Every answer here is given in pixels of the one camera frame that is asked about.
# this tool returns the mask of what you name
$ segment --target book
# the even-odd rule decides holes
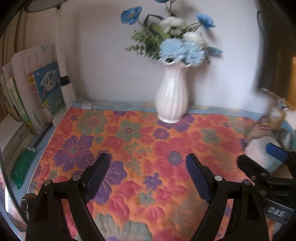
[[[17,122],[11,115],[7,115],[0,123],[0,150],[1,153],[5,150],[9,141],[17,133],[23,122]]]
[[[65,107],[58,63],[48,64],[34,71],[33,74],[42,105],[50,110],[52,121],[53,116]]]
[[[37,133],[41,133],[46,122],[50,122],[44,111],[33,72],[53,62],[52,45],[41,45],[14,54],[12,67],[15,84],[24,109]]]
[[[3,66],[3,75],[4,75],[4,80],[5,80],[5,85],[8,90],[8,93],[10,95],[10,98],[17,109],[19,115],[22,118],[22,121],[26,122],[27,126],[34,131],[34,127],[32,125],[32,122],[30,121],[27,112],[23,106],[22,100],[20,98],[18,89],[15,85],[14,81],[14,74],[13,74],[13,68],[12,68],[12,63],[9,62],[6,65]]]
[[[15,85],[15,82],[12,78],[9,79],[9,81],[6,83],[7,88],[9,89],[9,92],[12,94],[12,100],[17,107],[17,110],[19,114],[21,115],[23,121],[27,124],[27,126],[31,129],[34,130],[33,124],[30,121],[26,110],[24,109],[22,100],[20,98],[20,94],[18,92],[18,89]]]
[[[4,44],[3,40],[4,40],[4,34],[0,38],[0,53],[3,53],[3,44]],[[4,65],[3,60],[4,58],[0,58],[0,66]]]
[[[22,118],[10,97],[9,91],[7,90],[3,73],[1,73],[0,75],[0,83],[3,89],[3,100],[5,102],[8,112],[11,114],[11,116],[14,117],[15,120],[21,122]]]
[[[3,119],[5,118],[5,116],[7,116],[7,114],[8,114],[8,110],[6,108],[5,100],[4,100],[3,87],[2,87],[2,84],[1,83],[0,83],[0,105],[1,105],[1,108],[2,108],[3,114],[4,114],[4,117],[3,118],[0,116],[0,122],[1,122],[1,121],[3,121]]]

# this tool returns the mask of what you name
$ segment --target green leaves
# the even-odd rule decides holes
[[[133,40],[139,42],[140,44],[131,45],[128,48],[125,48],[126,51],[135,51],[137,55],[148,56],[152,59],[159,59],[159,46],[163,41],[163,38],[158,34],[153,36],[149,33],[147,29],[143,29],[139,32],[134,32],[131,37]]]
[[[170,34],[169,33],[165,33],[164,30],[162,29],[161,26],[159,26],[156,23],[152,23],[149,27],[149,30],[155,35],[159,35],[163,40],[169,39],[170,38]]]
[[[154,14],[148,14],[147,17],[145,18],[144,22],[143,22],[143,25],[144,27],[148,28],[148,20],[149,20],[149,16],[153,16],[155,18],[158,18],[160,19],[161,21],[164,20],[164,18],[162,16],[159,16],[159,15],[154,15]]]

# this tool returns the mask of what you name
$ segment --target white wall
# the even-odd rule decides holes
[[[136,25],[120,22],[120,14],[141,5],[146,14],[166,15],[154,0],[69,0],[62,6],[61,28],[66,64],[76,94],[91,101],[154,101],[162,80],[161,63],[136,57],[124,47]],[[188,71],[191,103],[264,112],[270,98],[256,90],[260,36],[256,0],[177,0],[174,12],[192,23],[195,14],[211,15],[216,28],[202,30],[224,51]],[[28,14],[26,48],[54,42],[54,9]]]

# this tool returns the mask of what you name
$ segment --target white vase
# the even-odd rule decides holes
[[[178,123],[185,114],[188,104],[185,73],[191,65],[182,62],[162,61],[165,75],[158,90],[155,107],[157,117],[168,124]]]

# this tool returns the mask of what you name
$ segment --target blue gripper pad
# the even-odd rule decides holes
[[[289,159],[287,152],[272,143],[266,145],[266,152],[282,163],[285,163]]]
[[[186,168],[190,174],[190,177],[195,185],[196,190],[198,191],[198,194],[200,195],[200,198],[205,200],[209,204],[212,201],[212,197],[210,195],[210,186],[209,186],[209,183],[204,178],[202,171],[200,171],[199,169],[199,168],[207,168],[207,167],[204,167],[198,161],[198,159],[197,161],[194,161],[193,158],[191,157],[191,154],[189,154],[186,157]]]

